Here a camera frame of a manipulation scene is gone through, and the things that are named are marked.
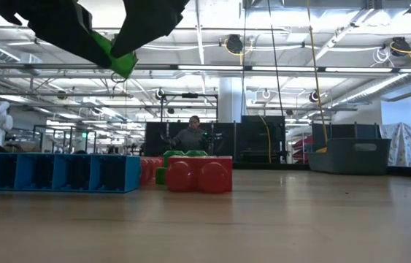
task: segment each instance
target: wooden floor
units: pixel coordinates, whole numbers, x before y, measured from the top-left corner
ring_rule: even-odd
[[[0,262],[411,263],[411,179],[234,177],[224,195],[0,193]]]

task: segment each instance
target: black cable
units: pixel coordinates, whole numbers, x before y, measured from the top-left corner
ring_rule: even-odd
[[[245,94],[246,94],[246,90],[244,88],[244,79],[245,79],[245,58],[246,58],[246,26],[247,26],[247,1],[244,1],[245,3],[245,8],[244,8],[244,39],[242,42],[242,92],[241,92],[241,115],[243,114],[244,111],[244,103],[247,104],[245,98]]]
[[[280,76],[278,75],[278,60],[277,60],[277,48],[275,45],[275,35],[273,32],[273,21],[272,21],[272,8],[270,7],[270,0],[266,0],[267,4],[269,5],[269,17],[270,17],[270,29],[272,31],[272,44],[273,44],[273,56],[275,59],[275,72],[277,73],[277,92],[278,92],[278,99],[280,100],[280,110],[281,110],[281,117],[283,119],[283,124],[285,123],[285,115],[283,113],[283,103],[281,100],[281,92],[280,92]]]

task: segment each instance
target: ceiling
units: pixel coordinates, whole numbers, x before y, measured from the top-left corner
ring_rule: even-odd
[[[227,39],[229,34],[240,34],[242,41],[252,48],[242,59],[244,65],[274,66],[275,56],[278,66],[312,66],[311,38],[309,35],[309,23],[307,11],[302,9],[276,9],[272,12],[274,22],[274,43],[270,31],[270,19],[267,12],[250,12],[244,19],[240,7],[240,1],[233,0],[191,0],[183,13],[183,20],[169,36],[157,39],[148,47],[137,51],[141,64],[209,64],[209,65],[240,65],[240,56],[230,54],[220,43]],[[93,27],[107,37],[114,36],[119,31],[125,17],[123,2],[121,0],[79,0],[93,15]],[[359,14],[360,9],[312,9],[312,24],[314,25],[315,52],[324,50],[326,43],[335,37],[333,47],[326,48],[326,53],[317,59],[318,66],[352,66],[352,67],[411,67],[409,56],[394,57],[382,63],[376,63],[378,57],[385,58],[378,53],[378,48],[384,44],[389,45],[393,37],[404,37],[411,45],[411,13],[405,13],[406,9],[377,10],[371,13],[371,17],[359,23],[358,26],[341,34],[343,28],[350,25],[352,19]],[[197,27],[197,14],[199,14],[202,28],[201,39],[204,46],[204,60],[201,61]],[[34,42],[34,33],[27,28],[14,27],[0,17],[0,47],[11,54],[20,56],[22,53],[34,54],[46,64],[86,64],[87,61],[76,57],[55,46],[40,42]],[[65,73],[81,73],[82,71],[65,71]],[[9,74],[9,71],[0,71],[0,74]],[[35,85],[41,85],[37,92],[54,92],[65,90],[68,92],[91,93],[92,97],[100,105],[139,105],[138,110],[129,111],[115,109],[121,115],[126,115],[134,121],[157,120],[155,114],[146,112],[140,108],[143,105],[158,104],[155,101],[155,92],[162,87],[169,93],[181,94],[195,92],[216,94],[220,88],[220,74],[186,75],[177,79],[165,79],[165,77],[152,77],[151,79],[136,79],[138,85],[131,81],[117,84],[111,81],[84,78],[40,78],[34,80]],[[243,74],[247,90],[257,92],[256,99],[248,102],[248,106],[280,103],[278,96],[277,78],[275,73],[266,75]],[[29,91],[30,80],[28,78],[9,78],[22,91]],[[348,91],[351,91],[371,80],[369,76],[329,75],[319,77],[320,92],[336,99]],[[314,107],[309,102],[309,94],[315,90],[315,78],[312,75],[304,76],[280,76],[279,83],[282,93],[282,103],[285,107]],[[97,94],[127,91],[133,98],[126,97],[96,97]],[[263,97],[263,92],[269,91],[274,96],[270,99]],[[60,100],[54,97],[33,97],[32,101],[41,103],[75,104],[80,98],[68,98]],[[203,100],[191,102],[186,100],[183,104],[198,106],[204,105]],[[174,101],[181,104],[181,98]],[[77,108],[71,110],[85,114]],[[263,111],[251,110],[252,114],[263,114]],[[268,110],[267,115],[280,114],[278,110]],[[205,117],[214,116],[214,110],[189,109],[177,110],[175,116],[187,116],[197,114]]]

